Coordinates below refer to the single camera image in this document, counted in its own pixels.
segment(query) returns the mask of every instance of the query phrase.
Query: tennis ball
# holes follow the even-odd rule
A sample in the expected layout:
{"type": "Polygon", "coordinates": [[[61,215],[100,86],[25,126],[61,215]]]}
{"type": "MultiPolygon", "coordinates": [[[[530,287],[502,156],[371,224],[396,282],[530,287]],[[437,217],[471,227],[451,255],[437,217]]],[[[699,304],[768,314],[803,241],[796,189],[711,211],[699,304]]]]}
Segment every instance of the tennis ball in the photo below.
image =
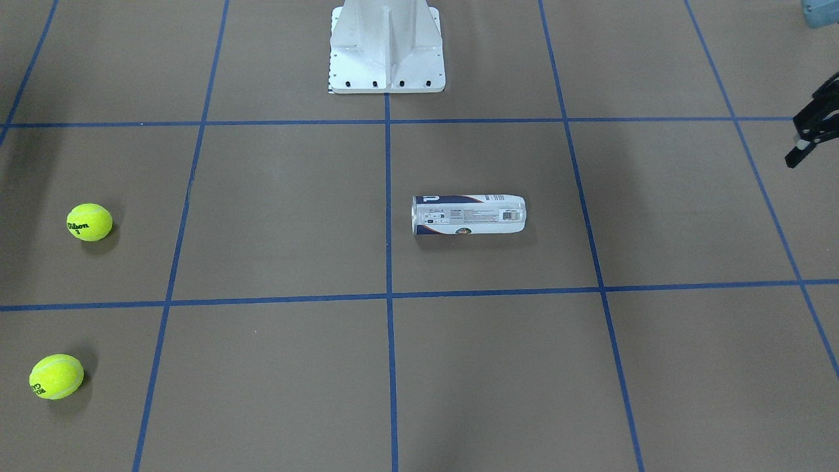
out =
{"type": "Polygon", "coordinates": [[[78,359],[67,354],[53,354],[38,362],[29,374],[29,386],[35,395],[58,400],[76,391],[85,378],[78,359]]]}
{"type": "Polygon", "coordinates": [[[82,241],[98,241],[112,226],[111,213],[95,203],[82,203],[67,215],[67,230],[82,241]]]}

